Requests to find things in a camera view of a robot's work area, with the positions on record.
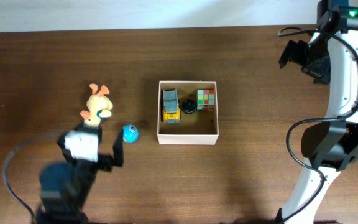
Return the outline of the blue ball toy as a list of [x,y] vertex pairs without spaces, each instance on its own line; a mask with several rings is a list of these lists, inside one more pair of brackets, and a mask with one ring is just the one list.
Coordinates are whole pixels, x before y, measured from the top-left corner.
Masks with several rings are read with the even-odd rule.
[[134,143],[138,140],[139,138],[139,130],[137,129],[136,126],[134,126],[133,124],[127,124],[125,125],[123,128],[123,141],[131,144]]

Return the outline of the yellow plush duck toy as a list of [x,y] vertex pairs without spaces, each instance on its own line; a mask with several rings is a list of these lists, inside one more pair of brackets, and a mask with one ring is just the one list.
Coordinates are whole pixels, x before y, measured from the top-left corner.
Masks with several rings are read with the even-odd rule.
[[95,83],[89,85],[91,96],[86,102],[87,110],[82,110],[80,116],[86,126],[97,128],[103,119],[112,116],[113,103],[108,98],[109,88],[105,85],[99,87]]

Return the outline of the yellow grey toy truck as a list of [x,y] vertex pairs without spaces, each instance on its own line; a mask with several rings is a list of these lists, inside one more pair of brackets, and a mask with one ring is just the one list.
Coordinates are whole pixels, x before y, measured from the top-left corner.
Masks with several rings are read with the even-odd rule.
[[179,107],[178,90],[163,91],[163,122],[167,124],[179,123],[181,121],[181,111]]

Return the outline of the pink cardboard box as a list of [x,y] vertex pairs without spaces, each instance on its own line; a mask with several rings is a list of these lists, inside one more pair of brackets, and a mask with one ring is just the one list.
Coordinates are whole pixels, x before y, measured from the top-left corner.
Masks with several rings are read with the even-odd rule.
[[[212,111],[181,113],[181,121],[175,124],[163,122],[163,91],[178,90],[178,99],[197,100],[198,90],[212,90]],[[219,137],[218,89],[215,81],[165,80],[158,84],[157,138],[159,144],[214,145]]]

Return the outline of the black round cap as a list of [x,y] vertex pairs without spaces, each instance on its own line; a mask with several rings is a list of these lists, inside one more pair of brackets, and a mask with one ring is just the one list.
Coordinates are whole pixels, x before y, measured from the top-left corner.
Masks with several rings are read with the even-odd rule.
[[183,101],[183,103],[181,104],[181,110],[185,113],[185,114],[192,114],[197,110],[197,104],[194,100],[192,99],[186,99]]

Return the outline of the colourful puzzle cube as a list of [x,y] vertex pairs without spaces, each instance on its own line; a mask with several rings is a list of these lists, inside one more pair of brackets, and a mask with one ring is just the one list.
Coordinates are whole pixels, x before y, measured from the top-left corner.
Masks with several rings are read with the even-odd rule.
[[216,106],[215,94],[213,89],[197,90],[197,111],[212,112]]

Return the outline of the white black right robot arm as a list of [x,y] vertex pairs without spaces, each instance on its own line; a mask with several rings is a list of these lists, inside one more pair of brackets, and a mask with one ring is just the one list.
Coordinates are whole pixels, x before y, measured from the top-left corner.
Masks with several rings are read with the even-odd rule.
[[279,65],[298,64],[315,83],[329,85],[323,118],[305,120],[302,170],[277,223],[313,223],[329,186],[358,160],[358,7],[347,1],[321,0],[310,41],[289,41]]

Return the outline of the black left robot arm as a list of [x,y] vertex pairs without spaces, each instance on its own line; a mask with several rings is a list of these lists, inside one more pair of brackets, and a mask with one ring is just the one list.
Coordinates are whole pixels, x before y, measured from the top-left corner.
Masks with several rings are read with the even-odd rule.
[[102,128],[80,123],[59,135],[57,145],[65,160],[45,166],[39,175],[42,204],[36,212],[37,223],[89,223],[83,207],[97,173],[100,170],[111,172],[114,166],[124,164],[123,130],[120,130],[112,146],[114,154],[97,153],[96,162],[75,158],[67,145],[71,137],[95,137],[95,146],[98,147]]

